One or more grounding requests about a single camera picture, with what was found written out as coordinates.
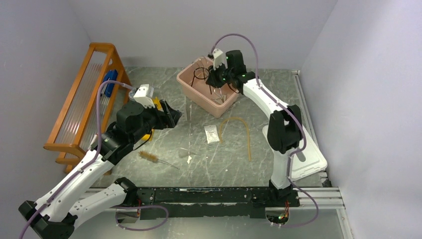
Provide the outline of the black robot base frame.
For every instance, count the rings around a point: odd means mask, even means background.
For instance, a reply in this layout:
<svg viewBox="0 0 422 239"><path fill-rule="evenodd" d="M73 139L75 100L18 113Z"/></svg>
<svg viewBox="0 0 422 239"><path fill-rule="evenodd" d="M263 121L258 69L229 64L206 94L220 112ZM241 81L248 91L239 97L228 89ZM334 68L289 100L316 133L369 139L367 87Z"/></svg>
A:
<svg viewBox="0 0 422 239"><path fill-rule="evenodd" d="M159 205L165 209L144 209L142 220L171 218L237 217L267 218L268 208L299 207L298 192L291 186L274 187L139 187L130 192L120 206Z"/></svg>

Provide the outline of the white powder zip bag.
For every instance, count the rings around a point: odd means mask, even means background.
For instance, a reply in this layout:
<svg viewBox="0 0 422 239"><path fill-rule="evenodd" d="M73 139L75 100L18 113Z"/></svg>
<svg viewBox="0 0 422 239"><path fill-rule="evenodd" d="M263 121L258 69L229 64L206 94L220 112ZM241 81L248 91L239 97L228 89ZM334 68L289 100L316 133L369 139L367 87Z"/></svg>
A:
<svg viewBox="0 0 422 239"><path fill-rule="evenodd" d="M211 144L214 142L220 142L219 133L217 131L216 125L207 125L204 126L206 133L207 143Z"/></svg>

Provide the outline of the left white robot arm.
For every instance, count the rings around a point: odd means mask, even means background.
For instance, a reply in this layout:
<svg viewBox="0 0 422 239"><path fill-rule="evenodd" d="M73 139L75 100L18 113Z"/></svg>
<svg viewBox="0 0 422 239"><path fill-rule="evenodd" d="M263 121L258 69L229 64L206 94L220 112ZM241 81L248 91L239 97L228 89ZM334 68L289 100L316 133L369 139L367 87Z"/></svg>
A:
<svg viewBox="0 0 422 239"><path fill-rule="evenodd" d="M42 239L67 239L81 224L111 207L131 207L138 188L125 177L104 190L81 199L92 184L131 153L134 145L152 130L174 128L182 113L165 100L145 107L129 101L116 120L92 143L80 163L53 189L36 201L23 202L18 210Z"/></svg>

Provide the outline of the white plastic lid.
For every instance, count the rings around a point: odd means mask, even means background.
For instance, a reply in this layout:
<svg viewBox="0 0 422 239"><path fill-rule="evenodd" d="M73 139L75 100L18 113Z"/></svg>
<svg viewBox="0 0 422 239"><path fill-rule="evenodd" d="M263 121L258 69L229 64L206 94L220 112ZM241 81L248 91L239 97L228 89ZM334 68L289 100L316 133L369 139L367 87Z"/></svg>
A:
<svg viewBox="0 0 422 239"><path fill-rule="evenodd" d="M291 180L297 181L309 175L325 170L327 168L327 160L322 155L318 146L313 141L311 135L304 128L307 145L305 149L294 155L291 162ZM281 154L272 149L274 153L273 173L271 181L273 184L283 184L286 181L287 160L288 155L293 149Z"/></svg>

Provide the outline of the brown test tube brush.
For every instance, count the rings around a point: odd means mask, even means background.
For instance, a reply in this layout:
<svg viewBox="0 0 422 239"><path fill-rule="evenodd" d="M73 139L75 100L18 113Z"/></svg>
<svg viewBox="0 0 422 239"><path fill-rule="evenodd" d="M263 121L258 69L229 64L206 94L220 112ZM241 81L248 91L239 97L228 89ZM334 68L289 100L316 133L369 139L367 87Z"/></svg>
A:
<svg viewBox="0 0 422 239"><path fill-rule="evenodd" d="M166 161L164 161L164 160L161 160L161 159L159 159L159 157L158 157L158 156L156 156L156 155L154 155L154 154L151 154L151 153L148 153L148 152L146 152L146 151L140 151L138 154L139 154L139 156L140 156L141 158L146 159L146 160L148 160L148 161L151 161L151 162L153 162L153 163L163 163L163 164L166 164L166 165L168 165L168 166L171 166L171 167L174 167L174 168L178 168L178 167L176 167L175 165L170 164L170 163L168 163L168 162L166 162Z"/></svg>

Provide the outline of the pink plastic bin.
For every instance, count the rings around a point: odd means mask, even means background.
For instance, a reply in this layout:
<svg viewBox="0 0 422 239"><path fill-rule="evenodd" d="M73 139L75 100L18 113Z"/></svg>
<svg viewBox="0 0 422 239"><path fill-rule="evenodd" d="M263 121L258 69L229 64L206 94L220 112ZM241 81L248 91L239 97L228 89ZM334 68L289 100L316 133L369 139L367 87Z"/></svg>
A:
<svg viewBox="0 0 422 239"><path fill-rule="evenodd" d="M208 68L212 64L213 61L211 59L201 56L178 73L177 81L181 84L182 91L187 98L215 118L219 118L235 103L239 94L231 90L229 86L223 86L221 90L223 94L226 94L226 101L222 105L218 105L212 100L214 87L207 85L204 80L196 79L193 87L190 86L193 71L197 67Z"/></svg>

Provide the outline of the metal crucible tongs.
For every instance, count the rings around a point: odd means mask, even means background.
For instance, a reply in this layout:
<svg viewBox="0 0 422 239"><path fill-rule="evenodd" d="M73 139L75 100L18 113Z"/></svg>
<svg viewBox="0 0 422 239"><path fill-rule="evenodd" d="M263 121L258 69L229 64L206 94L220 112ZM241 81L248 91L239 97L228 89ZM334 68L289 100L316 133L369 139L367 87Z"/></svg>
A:
<svg viewBox="0 0 422 239"><path fill-rule="evenodd" d="M214 88L212 100L216 104L222 105L226 101L226 94L222 93L221 88Z"/></svg>

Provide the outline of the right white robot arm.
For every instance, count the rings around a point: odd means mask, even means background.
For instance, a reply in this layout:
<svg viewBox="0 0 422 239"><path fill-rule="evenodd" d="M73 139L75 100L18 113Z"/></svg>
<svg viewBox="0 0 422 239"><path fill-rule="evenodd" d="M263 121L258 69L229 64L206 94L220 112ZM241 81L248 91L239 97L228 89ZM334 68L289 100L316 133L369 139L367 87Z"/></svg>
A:
<svg viewBox="0 0 422 239"><path fill-rule="evenodd" d="M212 60L212 65L208 68L206 84L214 88L228 86L246 96L269 120L266 137L274 153L274 166L268 198L272 205L281 206L293 187L293 158L307 145L300 107L282 103L270 92L257 71L247 70L240 50L223 53L215 49L208 57Z"/></svg>

